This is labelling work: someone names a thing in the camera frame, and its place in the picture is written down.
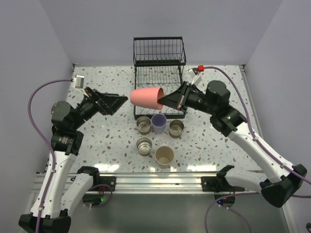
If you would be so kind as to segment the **pink plastic cup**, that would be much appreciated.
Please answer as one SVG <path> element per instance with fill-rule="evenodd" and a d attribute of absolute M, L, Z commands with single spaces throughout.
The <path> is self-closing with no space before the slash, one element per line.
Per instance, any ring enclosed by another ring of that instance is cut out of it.
<path fill-rule="evenodd" d="M 130 95 L 130 102 L 141 108 L 162 110 L 163 105 L 158 103 L 162 97 L 164 97 L 164 91 L 161 87 L 135 89 Z"/>

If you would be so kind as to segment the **lilac plastic cup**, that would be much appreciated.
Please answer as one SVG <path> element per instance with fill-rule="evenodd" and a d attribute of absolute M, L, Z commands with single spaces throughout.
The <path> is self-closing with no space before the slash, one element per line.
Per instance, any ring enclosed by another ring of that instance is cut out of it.
<path fill-rule="evenodd" d="M 166 124 L 167 118 L 162 114 L 153 115 L 151 118 L 153 131 L 157 134 L 163 133 L 165 131 Z"/>

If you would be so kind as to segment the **beige plastic cup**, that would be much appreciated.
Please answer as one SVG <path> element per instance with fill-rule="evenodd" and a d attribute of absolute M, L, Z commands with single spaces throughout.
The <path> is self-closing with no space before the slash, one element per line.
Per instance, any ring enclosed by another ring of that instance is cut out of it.
<path fill-rule="evenodd" d="M 166 169 L 174 160 L 174 151 L 167 146 L 159 147 L 155 152 L 155 160 L 161 169 Z"/>

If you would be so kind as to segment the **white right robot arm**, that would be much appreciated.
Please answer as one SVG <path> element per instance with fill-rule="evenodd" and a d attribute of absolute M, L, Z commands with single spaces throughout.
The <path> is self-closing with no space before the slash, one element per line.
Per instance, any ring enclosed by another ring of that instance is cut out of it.
<path fill-rule="evenodd" d="M 272 149 L 248 125 L 246 117 L 229 103 L 230 91 L 221 81 L 210 81 L 205 93 L 188 82 L 158 99 L 158 103 L 176 110 L 188 107 L 210 115 L 212 127 L 240 146 L 263 173 L 242 171 L 227 165 L 211 183 L 215 192 L 242 187 L 262 194 L 272 206 L 280 208 L 301 187 L 307 169 L 293 165 Z"/>

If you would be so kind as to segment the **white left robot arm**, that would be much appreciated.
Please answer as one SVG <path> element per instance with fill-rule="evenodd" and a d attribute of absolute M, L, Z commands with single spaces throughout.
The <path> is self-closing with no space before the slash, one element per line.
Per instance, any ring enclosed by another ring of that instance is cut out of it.
<path fill-rule="evenodd" d="M 81 167 L 68 189 L 65 185 L 75 162 L 83 133 L 78 129 L 95 114 L 114 115 L 128 100 L 118 94 L 100 93 L 86 87 L 83 99 L 74 108 L 66 101 L 59 101 L 51 108 L 52 137 L 48 168 L 41 189 L 28 214 L 19 218 L 19 226 L 28 233 L 67 233 L 71 215 L 89 190 L 103 186 L 99 170 L 92 166 Z"/>

